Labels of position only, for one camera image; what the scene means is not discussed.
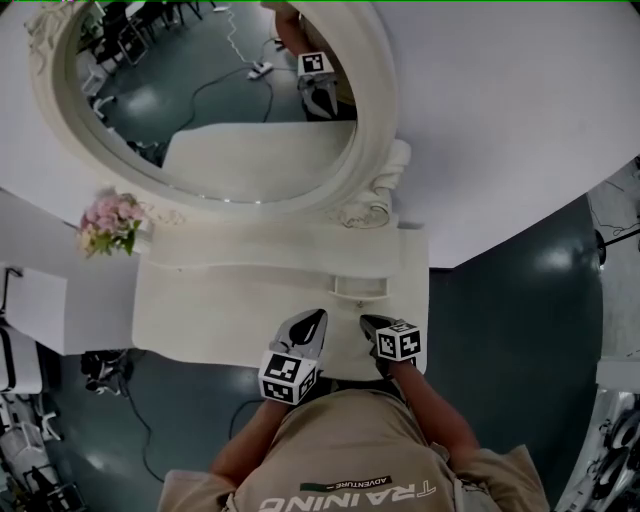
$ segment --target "white wall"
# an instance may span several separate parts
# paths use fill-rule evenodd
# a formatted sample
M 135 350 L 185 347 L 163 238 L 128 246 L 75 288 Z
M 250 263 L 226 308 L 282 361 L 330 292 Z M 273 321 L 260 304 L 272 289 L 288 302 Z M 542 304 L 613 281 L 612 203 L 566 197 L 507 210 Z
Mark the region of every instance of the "white wall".
M 64 354 L 132 345 L 137 255 L 86 260 L 76 248 L 73 228 L 22 199 L 0 192 L 0 262 L 67 280 L 64 342 L 59 342 L 58 333 L 51 333 L 50 340 L 36 341 Z M 29 332 L 46 336 L 51 322 L 44 322 L 47 319 L 29 318 Z
M 397 63 L 397 194 L 455 266 L 589 190 L 640 152 L 640 19 L 626 3 L 376 3 Z M 44 124 L 22 27 L 0 16 L 0 186 L 71 222 L 97 182 Z

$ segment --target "dark floor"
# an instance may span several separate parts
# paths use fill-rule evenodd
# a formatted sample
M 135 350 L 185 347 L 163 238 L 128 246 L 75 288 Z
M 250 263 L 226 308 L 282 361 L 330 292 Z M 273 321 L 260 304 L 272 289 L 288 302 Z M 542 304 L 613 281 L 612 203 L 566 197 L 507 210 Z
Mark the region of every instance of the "dark floor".
M 432 272 L 429 315 L 427 377 L 484 446 L 527 444 L 553 505 L 584 439 L 601 347 L 586 199 L 453 272 Z M 62 364 L 55 400 L 67 437 L 64 469 L 94 512 L 155 510 L 161 486 L 142 467 L 144 430 L 129 404 L 85 391 L 77 357 Z M 149 462 L 161 474 L 205 469 L 227 440 L 233 412 L 258 394 L 255 370 L 155 354 L 140 361 L 130 387 L 154 430 Z
M 287 51 L 276 52 L 269 41 L 275 35 L 273 11 L 257 2 L 232 8 L 238 29 L 232 39 L 242 56 L 250 62 L 263 57 L 277 69 L 261 80 L 247 80 L 250 64 L 243 63 L 227 41 L 232 30 L 228 14 L 214 13 L 209 3 L 202 2 L 203 19 L 199 20 L 185 5 L 185 24 L 166 30 L 158 21 L 156 43 L 150 42 L 138 65 L 123 65 L 100 90 L 101 97 L 118 99 L 102 109 L 106 125 L 125 140 L 149 144 L 168 142 L 179 129 L 223 122 L 261 123 L 269 108 L 268 122 L 305 121 L 297 90 L 297 60 Z M 203 84 L 234 70 L 240 71 L 202 89 L 192 102 Z M 273 90 L 271 106 L 265 82 Z

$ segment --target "flower bouquet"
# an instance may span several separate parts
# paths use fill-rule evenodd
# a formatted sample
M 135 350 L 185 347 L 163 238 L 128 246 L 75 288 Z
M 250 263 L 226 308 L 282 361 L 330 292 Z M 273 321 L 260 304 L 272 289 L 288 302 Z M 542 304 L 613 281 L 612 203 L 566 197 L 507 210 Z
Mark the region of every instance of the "flower bouquet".
M 102 195 L 82 216 L 78 232 L 80 248 L 87 258 L 95 253 L 111 255 L 114 250 L 131 255 L 143 216 L 131 194 Z

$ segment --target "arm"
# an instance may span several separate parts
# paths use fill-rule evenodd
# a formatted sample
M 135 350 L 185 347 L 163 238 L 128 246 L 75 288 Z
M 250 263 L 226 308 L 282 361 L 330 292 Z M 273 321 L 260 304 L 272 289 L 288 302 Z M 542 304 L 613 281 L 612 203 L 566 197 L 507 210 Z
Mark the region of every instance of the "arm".
M 428 442 L 444 446 L 451 466 L 460 467 L 480 448 L 467 421 L 427 383 L 411 363 L 390 363 L 389 373 L 398 382 Z
M 247 425 L 231 440 L 215 460 L 209 472 L 233 483 L 237 488 L 264 460 L 289 406 L 265 401 Z
M 296 12 L 276 12 L 276 31 L 287 49 L 298 56 L 301 53 L 310 53 L 313 48 L 309 44 L 307 36 L 300 28 L 300 14 Z

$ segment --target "beige t-shirt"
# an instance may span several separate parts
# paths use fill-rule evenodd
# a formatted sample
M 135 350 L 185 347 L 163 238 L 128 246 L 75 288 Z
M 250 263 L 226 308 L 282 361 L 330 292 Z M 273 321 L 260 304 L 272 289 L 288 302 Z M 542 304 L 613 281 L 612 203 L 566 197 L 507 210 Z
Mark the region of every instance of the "beige t-shirt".
M 272 9 L 275 12 L 279 12 L 282 14 L 288 15 L 297 15 L 298 11 L 295 7 L 293 7 L 288 2 L 260 2 L 262 7 L 266 7 L 267 9 Z M 347 74 L 342 67 L 342 64 L 336 57 L 336 54 L 327 43 L 327 40 L 322 36 L 322 34 L 318 31 L 316 27 L 314 27 L 309 20 L 307 20 L 304 16 L 300 16 L 300 28 L 302 32 L 307 36 L 309 43 L 316 50 L 320 52 L 324 52 L 331 62 L 333 69 L 336 73 L 336 98 L 338 101 L 342 103 L 346 103 L 347 105 L 355 105 L 356 102 L 353 98 L 353 92 L 351 91 L 351 85 L 349 84 L 349 80 L 347 79 Z
M 346 390 L 291 412 L 237 489 L 208 473 L 171 471 L 158 510 L 490 512 L 496 504 L 506 512 L 549 509 L 524 446 L 505 456 L 479 450 L 454 474 L 400 402 Z

